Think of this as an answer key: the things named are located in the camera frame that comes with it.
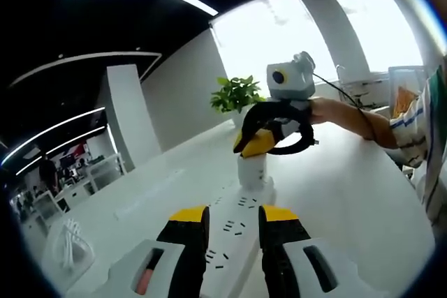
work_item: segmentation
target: white wall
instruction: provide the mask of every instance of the white wall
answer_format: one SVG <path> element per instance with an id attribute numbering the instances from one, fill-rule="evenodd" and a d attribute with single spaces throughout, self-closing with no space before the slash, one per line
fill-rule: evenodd
<path id="1" fill-rule="evenodd" d="M 318 26 L 334 65 L 344 67 L 344 80 L 369 80 L 371 76 L 362 46 L 337 0 L 301 1 Z"/>
<path id="2" fill-rule="evenodd" d="M 159 155 L 161 149 L 147 113 L 135 64 L 108 66 L 107 79 L 119 131 L 135 167 Z"/>
<path id="3" fill-rule="evenodd" d="M 166 59 L 142 84 L 163 151 L 229 119 L 210 106 L 224 65 L 207 29 Z"/>
<path id="4" fill-rule="evenodd" d="M 91 158 L 97 158 L 100 155 L 108 157 L 115 153 L 107 131 L 87 139 L 87 146 L 89 147 Z"/>
<path id="5" fill-rule="evenodd" d="M 36 169 L 31 170 L 24 176 L 25 184 L 27 185 L 28 190 L 33 192 L 33 186 L 37 185 L 37 187 L 41 184 L 41 178 L 39 176 L 39 167 L 37 165 Z"/>
<path id="6" fill-rule="evenodd" d="M 128 172 L 135 169 L 132 159 L 127 150 L 124 138 L 119 130 L 119 124 L 117 116 L 115 115 L 115 110 L 113 108 L 112 96 L 110 95 L 110 89 L 108 84 L 107 75 L 103 77 L 101 82 L 101 88 L 98 94 L 98 100 L 96 101 L 95 108 L 105 107 L 105 114 L 107 115 L 107 122 L 110 130 L 112 131 L 115 144 L 117 145 L 117 150 L 121 154 L 124 166 Z"/>

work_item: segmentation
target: red object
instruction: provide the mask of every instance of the red object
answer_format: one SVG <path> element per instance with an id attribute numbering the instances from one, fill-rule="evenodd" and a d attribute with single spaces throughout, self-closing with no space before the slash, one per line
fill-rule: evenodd
<path id="1" fill-rule="evenodd" d="M 152 274 L 154 273 L 154 270 L 152 269 L 146 269 L 145 272 L 142 273 L 140 281 L 137 284 L 137 288 L 135 289 L 135 292 L 139 295 L 145 295 L 147 286 L 149 285 L 149 281 L 151 280 Z"/>
<path id="2" fill-rule="evenodd" d="M 82 142 L 76 146 L 76 148 L 72 154 L 73 154 L 74 158 L 78 158 L 79 156 L 83 155 L 84 153 L 85 153 L 84 142 Z"/>

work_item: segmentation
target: black cable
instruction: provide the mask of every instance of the black cable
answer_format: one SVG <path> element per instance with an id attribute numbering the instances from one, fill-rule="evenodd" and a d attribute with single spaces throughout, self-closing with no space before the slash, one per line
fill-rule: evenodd
<path id="1" fill-rule="evenodd" d="M 365 115 L 365 113 L 363 113 L 362 109 L 360 108 L 360 106 L 358 106 L 358 104 L 351 98 L 350 95 L 348 95 L 345 91 L 343 91 L 342 89 L 340 89 L 339 87 L 337 87 L 336 85 L 334 85 L 333 83 L 325 80 L 324 78 L 322 78 L 321 76 L 318 76 L 316 73 L 313 73 L 313 75 L 317 78 L 319 78 L 320 80 L 324 81 L 327 85 L 330 85 L 331 87 L 333 87 L 334 89 L 338 90 L 339 92 L 341 92 L 344 96 L 346 96 L 353 104 L 354 106 L 357 108 L 357 110 L 360 112 L 360 114 L 362 115 L 362 118 L 365 119 L 365 122 L 367 123 L 367 125 L 369 126 L 369 128 L 371 129 L 371 133 L 372 133 L 372 139 L 377 143 L 377 136 L 376 136 L 376 132 L 374 130 L 374 127 L 372 126 L 371 120 L 369 120 L 367 118 L 367 116 Z"/>

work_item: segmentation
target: potted plant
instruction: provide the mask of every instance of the potted plant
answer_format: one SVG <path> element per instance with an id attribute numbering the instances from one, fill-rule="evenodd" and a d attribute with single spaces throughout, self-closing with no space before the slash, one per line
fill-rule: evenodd
<path id="1" fill-rule="evenodd" d="M 222 88 L 212 93 L 211 106 L 220 113 L 229 113 L 237 128 L 242 127 L 249 106 L 265 99 L 259 96 L 259 82 L 253 82 L 253 76 L 248 78 L 218 77 L 217 82 Z"/>

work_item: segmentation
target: window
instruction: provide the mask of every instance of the window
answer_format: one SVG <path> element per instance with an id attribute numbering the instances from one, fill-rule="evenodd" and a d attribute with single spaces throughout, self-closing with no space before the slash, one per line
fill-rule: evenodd
<path id="1" fill-rule="evenodd" d="M 371 72 L 422 66 L 410 26 L 394 0 L 337 0 L 356 31 Z"/>
<path id="2" fill-rule="evenodd" d="M 292 61 L 303 50 L 314 59 L 316 73 L 337 79 L 328 47 L 301 0 L 251 1 L 213 20 L 212 31 L 227 76 L 253 75 L 263 96 L 270 96 L 267 65 Z"/>

